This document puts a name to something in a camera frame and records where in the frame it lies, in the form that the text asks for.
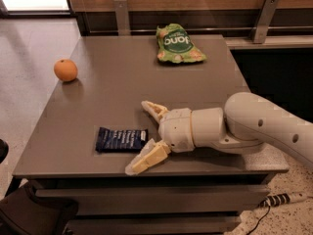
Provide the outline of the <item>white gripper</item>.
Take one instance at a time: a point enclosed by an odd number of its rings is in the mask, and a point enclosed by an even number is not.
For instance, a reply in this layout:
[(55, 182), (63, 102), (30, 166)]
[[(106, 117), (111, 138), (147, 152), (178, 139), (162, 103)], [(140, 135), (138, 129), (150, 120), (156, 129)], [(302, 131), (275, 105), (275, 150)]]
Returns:
[(138, 175), (168, 158), (172, 152), (190, 152), (195, 149), (188, 108), (169, 111), (165, 106), (142, 101), (142, 108), (159, 123), (161, 141), (151, 139), (125, 168), (127, 175)]

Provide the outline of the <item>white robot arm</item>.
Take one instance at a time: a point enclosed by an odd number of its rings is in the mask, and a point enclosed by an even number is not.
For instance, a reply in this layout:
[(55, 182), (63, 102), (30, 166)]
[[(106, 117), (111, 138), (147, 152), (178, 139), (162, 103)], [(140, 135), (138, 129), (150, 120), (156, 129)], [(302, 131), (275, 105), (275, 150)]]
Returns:
[(236, 93), (222, 108), (169, 110), (150, 101), (144, 101), (142, 107), (158, 123), (160, 140), (148, 141), (125, 168), (128, 175), (144, 172), (172, 152), (205, 147), (228, 154), (251, 154), (269, 144), (307, 166), (313, 165), (313, 123), (256, 94)]

